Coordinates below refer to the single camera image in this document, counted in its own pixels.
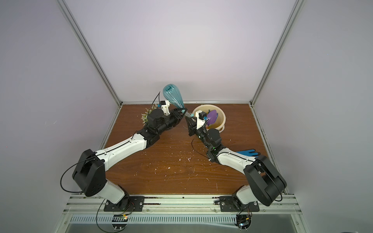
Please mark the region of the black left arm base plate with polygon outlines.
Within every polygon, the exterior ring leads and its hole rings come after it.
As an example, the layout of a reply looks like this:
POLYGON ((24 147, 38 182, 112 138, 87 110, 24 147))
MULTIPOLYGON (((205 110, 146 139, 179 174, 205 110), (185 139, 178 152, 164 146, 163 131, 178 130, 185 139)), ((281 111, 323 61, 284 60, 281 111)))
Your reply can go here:
POLYGON ((114 204, 110 201, 105 202, 105 212, 141 212, 143 209, 144 196, 124 196, 121 201, 114 204))

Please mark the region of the purple trowel pink handle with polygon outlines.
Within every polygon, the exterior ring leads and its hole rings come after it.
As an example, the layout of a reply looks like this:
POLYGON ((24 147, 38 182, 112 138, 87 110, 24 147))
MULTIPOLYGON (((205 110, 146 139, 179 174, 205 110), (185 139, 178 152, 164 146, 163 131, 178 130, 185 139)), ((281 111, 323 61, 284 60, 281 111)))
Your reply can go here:
POLYGON ((217 110, 211 110, 207 114, 207 125, 212 125, 217 121, 218 118, 217 110))

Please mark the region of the aluminium left corner post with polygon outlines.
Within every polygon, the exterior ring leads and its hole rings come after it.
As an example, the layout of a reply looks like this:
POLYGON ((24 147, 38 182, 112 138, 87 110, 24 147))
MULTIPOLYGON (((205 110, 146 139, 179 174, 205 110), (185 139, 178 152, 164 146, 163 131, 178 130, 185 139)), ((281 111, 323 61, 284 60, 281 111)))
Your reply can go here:
POLYGON ((115 103, 119 107, 121 107, 123 105, 123 102, 120 100, 118 94, 114 90, 113 85, 111 84, 108 76, 106 75, 102 65, 100 64, 97 56, 95 55, 92 47, 90 46, 88 40, 84 36, 83 31, 81 30, 80 26, 78 25, 78 22, 76 21, 73 13, 69 9, 69 6, 67 5, 66 1, 57 0, 56 3, 60 8, 61 13, 63 14, 65 19, 67 20, 68 24, 70 25, 75 37, 77 38, 77 40, 81 44, 83 50, 87 54, 89 60, 93 64, 95 70, 97 71, 98 75, 100 76, 101 80, 103 81, 104 85, 106 86, 107 90, 111 94, 113 100, 115 101, 115 103))

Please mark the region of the cream plastic bucket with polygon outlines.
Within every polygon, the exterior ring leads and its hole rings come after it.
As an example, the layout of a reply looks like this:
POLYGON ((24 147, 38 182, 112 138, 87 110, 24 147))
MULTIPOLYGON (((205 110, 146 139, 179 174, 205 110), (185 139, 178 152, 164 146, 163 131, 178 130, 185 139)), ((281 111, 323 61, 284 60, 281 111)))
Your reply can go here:
POLYGON ((204 111, 206 113, 209 113, 210 111, 216 110, 217 114, 218 114, 217 120, 215 121, 214 124, 208 125, 207 129, 213 129, 214 128, 214 129, 219 130, 220 133, 222 133, 224 131, 225 123, 226 123, 226 115, 221 108, 219 108, 216 105, 212 105, 212 104, 203 104, 203 105, 200 105, 200 106, 196 107, 193 110, 192 113, 195 114, 197 111, 200 111, 200 110, 204 111))

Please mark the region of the artificial green potted plant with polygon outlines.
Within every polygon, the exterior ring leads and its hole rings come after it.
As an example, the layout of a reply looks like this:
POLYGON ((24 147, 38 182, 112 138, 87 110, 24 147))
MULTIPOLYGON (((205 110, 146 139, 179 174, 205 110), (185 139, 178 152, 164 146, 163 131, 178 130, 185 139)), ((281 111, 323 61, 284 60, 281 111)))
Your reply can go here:
POLYGON ((150 111, 151 111, 150 109, 146 108, 146 112, 141 114, 141 120, 142 120, 143 125, 145 125, 148 122, 148 115, 150 114, 150 111))

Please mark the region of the aluminium corner post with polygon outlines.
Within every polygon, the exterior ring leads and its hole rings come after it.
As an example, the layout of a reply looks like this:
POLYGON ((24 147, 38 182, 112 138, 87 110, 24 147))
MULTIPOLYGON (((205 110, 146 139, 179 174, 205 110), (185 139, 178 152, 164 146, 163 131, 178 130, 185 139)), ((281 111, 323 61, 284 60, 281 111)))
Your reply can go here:
POLYGON ((118 94, 114 90, 113 85, 111 84, 108 76, 106 75, 102 65, 100 64, 97 56, 95 55, 92 47, 90 46, 88 40, 84 36, 83 31, 81 30, 80 26, 78 25, 78 22, 76 21, 73 13, 69 9, 69 6, 67 5, 66 1, 57 0, 56 3, 60 8, 61 13, 63 14, 65 19, 67 20, 68 24, 70 25, 75 37, 77 38, 77 40, 81 44, 83 50, 87 54, 89 60, 93 64, 95 70, 97 71, 98 75, 100 76, 101 80, 103 81, 104 85, 106 86, 107 90, 111 94, 113 100, 115 101, 115 103, 119 107, 121 107, 123 105, 123 102, 120 100, 118 94))
POLYGON ((257 100, 259 98, 259 95, 261 94, 261 92, 262 92, 262 90, 264 88, 264 85, 267 82, 267 80, 268 80, 268 78, 269 78, 269 76, 270 76, 270 74, 271 74, 271 72, 272 72, 272 70, 273 70, 273 68, 274 68, 277 60, 278 60, 278 57, 279 57, 279 55, 280 55, 280 53, 281 53, 281 51, 282 51, 282 49, 283 49, 283 47, 285 45, 285 42, 286 42, 286 40, 288 38, 288 35, 289 35, 289 33, 290 33, 290 31, 291 31, 291 29, 293 27, 293 24, 295 23, 295 21, 296 21, 296 19, 298 17, 298 14, 301 11, 301 8, 304 5, 304 3, 305 3, 304 0, 296 0, 295 1, 295 4, 294 4, 294 6, 293 6, 293 8, 292 8, 292 10, 290 12, 290 15, 289 15, 289 17, 287 19, 285 27, 284 27, 281 35, 280 35, 280 38, 279 38, 278 43, 277 43, 277 45, 275 47, 275 50, 274 50, 274 52, 273 52, 273 54, 272 54, 272 56, 270 58, 270 61, 269 61, 268 65, 267 65, 267 67, 265 69, 265 72, 264 72, 264 74, 262 76, 262 79, 261 79, 261 81, 259 83, 259 86, 258 86, 258 88, 257 88, 257 90, 256 90, 256 92, 255 92, 255 94, 254 94, 254 96, 252 98, 252 100, 250 101, 250 105, 252 107, 254 107, 255 103, 257 102, 257 100))

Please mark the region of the teal spray bottle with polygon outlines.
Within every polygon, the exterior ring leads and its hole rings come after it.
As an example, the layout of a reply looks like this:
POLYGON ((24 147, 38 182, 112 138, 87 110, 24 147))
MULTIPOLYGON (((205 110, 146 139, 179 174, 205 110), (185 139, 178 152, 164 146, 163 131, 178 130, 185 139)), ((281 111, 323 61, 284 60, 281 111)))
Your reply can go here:
POLYGON ((185 108, 182 95, 179 88, 174 84, 168 84, 163 88, 163 96, 167 101, 179 109, 183 109, 187 117, 193 117, 194 115, 189 113, 185 108))

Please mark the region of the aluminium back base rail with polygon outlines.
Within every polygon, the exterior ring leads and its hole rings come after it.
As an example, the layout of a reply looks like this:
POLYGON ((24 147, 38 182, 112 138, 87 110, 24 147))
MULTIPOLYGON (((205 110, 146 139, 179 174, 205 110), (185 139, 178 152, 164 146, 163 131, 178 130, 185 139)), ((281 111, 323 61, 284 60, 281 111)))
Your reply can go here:
MULTIPOLYGON (((124 101, 122 105, 150 105, 152 101, 124 101)), ((251 101, 186 101, 184 104, 250 104, 251 101)))

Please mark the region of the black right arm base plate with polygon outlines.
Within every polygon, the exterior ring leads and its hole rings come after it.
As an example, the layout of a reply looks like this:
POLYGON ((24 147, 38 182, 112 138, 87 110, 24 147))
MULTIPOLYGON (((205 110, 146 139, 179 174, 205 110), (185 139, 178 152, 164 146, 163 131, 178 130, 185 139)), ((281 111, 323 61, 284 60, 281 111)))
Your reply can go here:
POLYGON ((230 196, 219 196, 214 200, 214 204, 218 205, 221 212, 259 212, 259 205, 257 202, 242 204, 238 198, 230 196))

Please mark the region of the aluminium right corner post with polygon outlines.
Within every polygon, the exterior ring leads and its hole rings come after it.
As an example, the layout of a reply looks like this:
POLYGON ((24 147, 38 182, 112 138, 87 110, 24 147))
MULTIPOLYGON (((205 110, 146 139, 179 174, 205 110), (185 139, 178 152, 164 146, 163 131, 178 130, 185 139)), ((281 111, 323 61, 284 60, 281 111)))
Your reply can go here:
POLYGON ((285 45, 285 42, 286 42, 286 40, 288 38, 288 35, 289 35, 289 33, 290 33, 290 31, 291 31, 291 29, 293 27, 293 24, 295 23, 295 21, 296 21, 296 19, 298 17, 298 14, 301 11, 301 8, 304 5, 304 3, 305 3, 304 0, 296 0, 295 1, 295 4, 294 4, 294 6, 293 6, 293 8, 292 8, 292 10, 290 12, 290 15, 289 15, 289 17, 287 19, 285 27, 284 27, 281 35, 280 35, 280 38, 279 38, 278 43, 277 43, 277 45, 275 47, 275 50, 274 50, 274 52, 273 52, 273 54, 272 54, 272 56, 270 58, 270 61, 269 61, 268 65, 267 65, 267 67, 265 69, 265 72, 264 72, 264 74, 262 76, 262 79, 261 79, 261 81, 259 83, 259 86, 258 86, 258 88, 257 88, 257 90, 256 90, 256 92, 255 92, 255 94, 254 94, 254 96, 252 98, 252 100, 250 101, 250 105, 252 107, 254 107, 255 103, 257 102, 257 100, 259 98, 259 95, 261 94, 261 92, 262 92, 262 90, 264 88, 264 85, 267 82, 267 80, 268 80, 268 78, 269 78, 269 76, 270 76, 270 74, 271 74, 271 72, 272 72, 272 70, 273 70, 273 68, 274 68, 277 60, 278 60, 278 57, 279 57, 279 55, 280 55, 280 53, 281 53, 281 51, 282 51, 282 49, 283 49, 283 47, 285 45))

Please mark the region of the blue grey gardening glove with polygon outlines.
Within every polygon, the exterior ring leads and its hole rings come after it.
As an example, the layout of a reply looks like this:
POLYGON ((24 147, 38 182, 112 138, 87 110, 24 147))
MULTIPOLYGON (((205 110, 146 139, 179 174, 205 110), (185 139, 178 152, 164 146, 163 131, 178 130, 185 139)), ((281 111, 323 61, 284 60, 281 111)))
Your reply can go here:
POLYGON ((249 157, 258 157, 260 156, 260 152, 256 151, 255 149, 249 149, 249 150, 242 150, 237 151, 238 154, 249 156, 249 157))

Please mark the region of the aluminium front mounting rail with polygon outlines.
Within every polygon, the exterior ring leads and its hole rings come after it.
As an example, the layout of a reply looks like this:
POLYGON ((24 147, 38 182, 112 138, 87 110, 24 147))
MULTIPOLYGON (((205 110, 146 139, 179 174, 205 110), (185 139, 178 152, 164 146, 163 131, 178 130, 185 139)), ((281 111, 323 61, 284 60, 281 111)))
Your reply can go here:
MULTIPOLYGON (((301 214, 301 208, 293 195, 283 195, 280 202, 274 201, 265 206, 258 201, 248 204, 248 210, 258 214, 301 214)), ((129 207, 121 212, 133 211, 135 214, 228 214, 238 213, 231 203, 230 196, 218 195, 155 195, 140 194, 129 198, 129 207)), ((103 198, 84 195, 71 195, 64 214, 118 213, 117 208, 103 198)))

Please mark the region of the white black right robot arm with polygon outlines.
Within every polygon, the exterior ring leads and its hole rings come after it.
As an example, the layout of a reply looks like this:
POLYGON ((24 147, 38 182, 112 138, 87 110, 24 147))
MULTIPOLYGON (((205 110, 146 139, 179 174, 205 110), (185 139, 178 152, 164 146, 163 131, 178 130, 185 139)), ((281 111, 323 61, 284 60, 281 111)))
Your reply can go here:
POLYGON ((270 206, 282 196, 287 183, 268 157, 254 149, 244 155, 222 144, 217 129, 206 129, 204 120, 195 116, 186 117, 190 136, 195 135, 207 148, 206 156, 212 163, 233 168, 245 175, 248 185, 240 187, 233 195, 233 203, 241 210, 245 205, 259 202, 270 206))

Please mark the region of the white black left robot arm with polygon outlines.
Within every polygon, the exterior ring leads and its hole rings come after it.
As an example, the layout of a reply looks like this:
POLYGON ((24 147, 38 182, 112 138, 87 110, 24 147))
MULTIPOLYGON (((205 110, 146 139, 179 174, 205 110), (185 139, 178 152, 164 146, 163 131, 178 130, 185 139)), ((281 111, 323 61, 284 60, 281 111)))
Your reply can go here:
POLYGON ((125 190, 106 178, 106 172, 130 155, 154 145, 163 132, 177 126, 187 113, 186 108, 170 110, 154 109, 143 128, 128 139, 111 147, 84 151, 72 174, 73 180, 87 197, 99 196, 118 204, 127 195, 125 190))

